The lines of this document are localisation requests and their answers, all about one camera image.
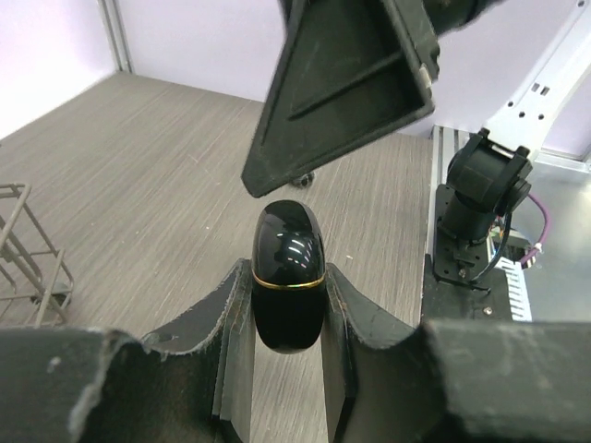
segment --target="black capsule-shaped object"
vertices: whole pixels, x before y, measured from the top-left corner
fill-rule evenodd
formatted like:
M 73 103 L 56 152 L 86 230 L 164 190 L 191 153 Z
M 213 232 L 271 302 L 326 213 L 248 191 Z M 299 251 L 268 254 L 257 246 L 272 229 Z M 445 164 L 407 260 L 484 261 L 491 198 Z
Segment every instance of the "black capsule-shaped object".
M 320 335 L 326 305 L 320 227 L 307 206 L 279 200 L 260 214 L 252 251 L 252 307 L 262 341 L 297 353 Z

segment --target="wooden floor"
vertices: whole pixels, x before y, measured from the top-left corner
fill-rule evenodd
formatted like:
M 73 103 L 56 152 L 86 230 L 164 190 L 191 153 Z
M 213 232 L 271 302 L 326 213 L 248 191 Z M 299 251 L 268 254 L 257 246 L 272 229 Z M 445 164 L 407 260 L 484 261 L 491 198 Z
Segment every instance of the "wooden floor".
M 32 183 L 33 211 L 66 248 L 73 325 L 142 335 L 176 317 L 249 257 L 260 210 L 279 198 L 306 202 L 330 261 L 417 323 L 430 142 L 388 137 L 325 166 L 308 190 L 254 199 L 239 176 L 260 111 L 119 74 L 2 140 L 0 183 Z M 17 233 L 30 241 L 24 224 Z M 254 389 L 251 441 L 326 441 L 318 345 L 285 357 L 259 342 Z

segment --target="white backdrop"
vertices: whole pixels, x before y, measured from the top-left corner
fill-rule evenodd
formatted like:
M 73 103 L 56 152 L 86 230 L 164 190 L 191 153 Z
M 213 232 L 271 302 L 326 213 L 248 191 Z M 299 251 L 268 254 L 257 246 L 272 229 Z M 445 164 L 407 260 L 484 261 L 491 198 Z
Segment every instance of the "white backdrop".
M 137 74 L 263 101 L 283 41 L 277 0 L 119 0 Z M 476 131 L 519 85 L 576 0 L 507 0 L 441 39 L 433 124 Z M 591 145 L 591 81 L 564 110 L 546 147 Z
M 96 1 L 0 0 L 0 138 L 114 71 Z

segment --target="black triangular gripper part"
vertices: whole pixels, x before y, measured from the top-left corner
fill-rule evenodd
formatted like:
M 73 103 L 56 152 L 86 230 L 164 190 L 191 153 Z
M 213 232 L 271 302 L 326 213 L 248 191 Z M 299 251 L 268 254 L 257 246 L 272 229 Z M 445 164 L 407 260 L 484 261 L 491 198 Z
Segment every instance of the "black triangular gripper part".
M 439 46 L 417 0 L 295 0 L 242 180 L 254 197 L 433 112 Z

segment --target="wire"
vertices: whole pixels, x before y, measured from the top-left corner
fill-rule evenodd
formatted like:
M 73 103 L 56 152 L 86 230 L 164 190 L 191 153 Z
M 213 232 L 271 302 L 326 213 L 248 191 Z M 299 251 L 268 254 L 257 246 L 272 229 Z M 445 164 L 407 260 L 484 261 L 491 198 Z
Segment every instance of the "wire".
M 505 215 L 505 229 L 503 231 L 501 244 L 499 245 L 499 248 L 497 249 L 497 252 L 495 253 L 494 257 L 488 263 L 488 265 L 483 270 L 481 270 L 478 273 L 478 275 L 475 276 L 474 279 L 470 280 L 468 283 L 479 283 L 484 277 L 487 276 L 487 274 L 489 272 L 492 271 L 492 269 L 495 266 L 497 266 L 497 263 L 499 263 L 499 260 L 502 257 L 502 253 L 505 250 L 505 246 L 507 246 L 507 242 L 509 241 L 509 233 L 511 232 L 511 218 L 512 217 L 513 217 L 513 215 L 510 212 L 507 215 Z
M 542 212 L 542 215 L 544 216 L 544 227 L 542 228 L 542 233 L 540 234 L 539 239 L 537 240 L 537 243 L 534 245 L 534 247 L 532 247 L 531 250 L 519 260 L 519 263 L 521 263 L 522 266 L 529 260 L 531 260 L 538 252 L 540 252 L 540 250 L 542 249 L 542 245 L 546 243 L 546 239 L 548 238 L 548 232 L 551 225 L 551 218 L 548 208 L 546 208 L 546 206 L 544 206 L 544 204 L 531 193 L 527 196 L 536 204 L 536 206 Z

